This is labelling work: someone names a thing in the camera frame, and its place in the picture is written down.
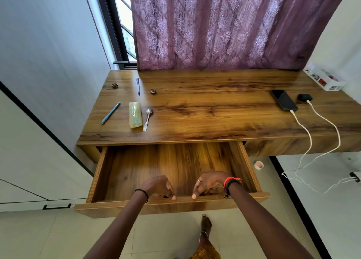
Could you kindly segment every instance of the foot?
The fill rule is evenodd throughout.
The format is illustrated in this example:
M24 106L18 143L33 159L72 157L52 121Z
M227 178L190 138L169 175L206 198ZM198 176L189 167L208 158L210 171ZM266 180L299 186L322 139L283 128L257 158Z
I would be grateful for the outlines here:
M204 214L201 222L201 238L209 238L210 230L212 229L212 223L210 219Z

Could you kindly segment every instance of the bracelet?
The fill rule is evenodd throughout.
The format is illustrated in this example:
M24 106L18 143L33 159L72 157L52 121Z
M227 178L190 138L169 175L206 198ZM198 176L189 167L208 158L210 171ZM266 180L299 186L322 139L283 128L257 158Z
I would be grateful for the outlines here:
M147 201L146 201L146 203L148 202L148 199L149 199L149 196L148 196L148 194L147 194L147 192L145 191L145 190L142 190L142 189L135 189L134 190L134 192L136 192L136 191L142 191L146 196L147 196Z
M224 188L224 191L226 192L226 194L229 196L229 195L231 195L230 193L229 193L229 190L228 190L228 188L229 188L229 185L231 185L233 182L236 182L237 184L239 184L239 185L243 185L243 183L242 183L242 181L241 181L241 179L240 178L235 178L235 177L228 177L228 178L226 178L226 180L224 181L224 183L223 183L223 188Z

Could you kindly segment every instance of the person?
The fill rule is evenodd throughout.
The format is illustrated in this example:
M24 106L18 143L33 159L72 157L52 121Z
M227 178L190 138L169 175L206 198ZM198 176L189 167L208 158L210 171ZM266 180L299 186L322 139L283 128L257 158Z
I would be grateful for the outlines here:
M218 186L223 187L224 182L229 177L230 175L221 171L203 173L195 183L192 198L197 199L201 193ZM275 217L246 192L237 180L229 182L229 194L241 210L268 259L313 258ZM148 196L151 195L167 196L176 200L172 185L166 176L157 176L144 182L134 192L127 205L85 255L84 259L119 258L139 212ZM199 245L191 257L192 259L221 258L209 241L211 228L210 219L203 215Z

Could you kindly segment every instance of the desk drawer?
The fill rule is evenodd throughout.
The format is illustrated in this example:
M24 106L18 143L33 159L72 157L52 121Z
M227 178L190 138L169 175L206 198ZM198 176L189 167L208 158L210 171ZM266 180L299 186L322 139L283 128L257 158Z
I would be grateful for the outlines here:
M215 170L240 177L259 202L270 197L262 192L242 142L108 146L102 150L86 204L76 205L75 210L92 218L116 216L134 190L157 175L169 179L177 200L150 197L140 214L237 207L232 198L223 197L223 188L192 199L198 177Z

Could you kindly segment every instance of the metal spoon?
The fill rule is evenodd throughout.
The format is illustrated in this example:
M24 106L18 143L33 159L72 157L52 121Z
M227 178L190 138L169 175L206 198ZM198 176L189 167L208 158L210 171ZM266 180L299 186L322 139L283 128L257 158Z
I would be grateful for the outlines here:
M144 127L143 127L143 131L146 131L147 130L147 127L148 127L148 120L149 120L149 116L151 115L151 113L153 113L153 109L148 109L147 110L147 115L148 115L148 117L147 117L147 122L144 124Z

